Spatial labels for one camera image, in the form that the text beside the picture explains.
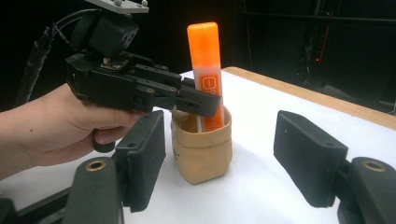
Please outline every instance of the orange highlighter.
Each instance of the orange highlighter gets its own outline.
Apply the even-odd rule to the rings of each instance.
[[[187,33],[195,89],[221,96],[214,116],[199,118],[202,132],[214,131],[224,126],[218,25],[215,22],[191,24]]]

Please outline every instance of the white tabletop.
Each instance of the white tabletop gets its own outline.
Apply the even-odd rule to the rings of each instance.
[[[192,77],[192,72],[182,74]],[[170,113],[164,111],[166,158],[148,208],[124,209],[125,223],[338,223],[331,208],[311,207],[274,157],[279,110],[300,114],[349,147],[347,159],[370,157],[396,167],[396,132],[222,72],[223,101],[233,116],[233,160],[225,176],[191,185],[173,157]],[[17,209],[71,186],[83,161],[36,167],[0,181],[0,194]]]

